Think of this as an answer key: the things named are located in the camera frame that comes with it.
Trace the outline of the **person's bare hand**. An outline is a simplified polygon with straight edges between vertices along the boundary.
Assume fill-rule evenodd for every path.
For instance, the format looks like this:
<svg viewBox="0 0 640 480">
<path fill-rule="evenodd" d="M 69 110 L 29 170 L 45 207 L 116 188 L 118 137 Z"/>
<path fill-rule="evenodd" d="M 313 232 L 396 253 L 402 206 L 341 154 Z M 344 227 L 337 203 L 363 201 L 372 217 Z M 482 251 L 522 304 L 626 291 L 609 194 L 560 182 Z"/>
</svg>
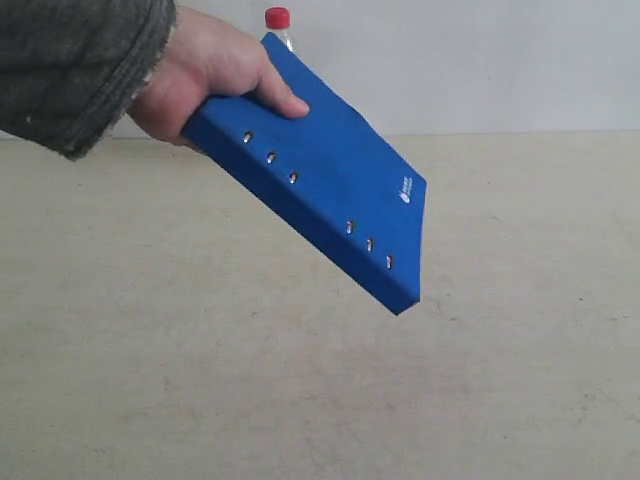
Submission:
<svg viewBox="0 0 640 480">
<path fill-rule="evenodd" d="M 180 6 L 167 47 L 128 114 L 152 138 L 196 150 L 182 136 L 193 112 L 211 95 L 247 93 L 285 118 L 300 118 L 310 110 L 259 41 L 223 20 Z"/>
</svg>

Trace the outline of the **dark grey sleeved forearm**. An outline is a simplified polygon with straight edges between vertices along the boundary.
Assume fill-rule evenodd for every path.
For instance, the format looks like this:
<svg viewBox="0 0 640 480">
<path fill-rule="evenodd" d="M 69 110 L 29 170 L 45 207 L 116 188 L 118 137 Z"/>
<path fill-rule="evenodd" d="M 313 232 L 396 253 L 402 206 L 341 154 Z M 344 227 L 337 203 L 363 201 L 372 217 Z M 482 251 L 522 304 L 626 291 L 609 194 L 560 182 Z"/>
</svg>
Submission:
<svg viewBox="0 0 640 480">
<path fill-rule="evenodd" d="M 147 85 L 173 1 L 4 1 L 1 129 L 75 161 Z"/>
</svg>

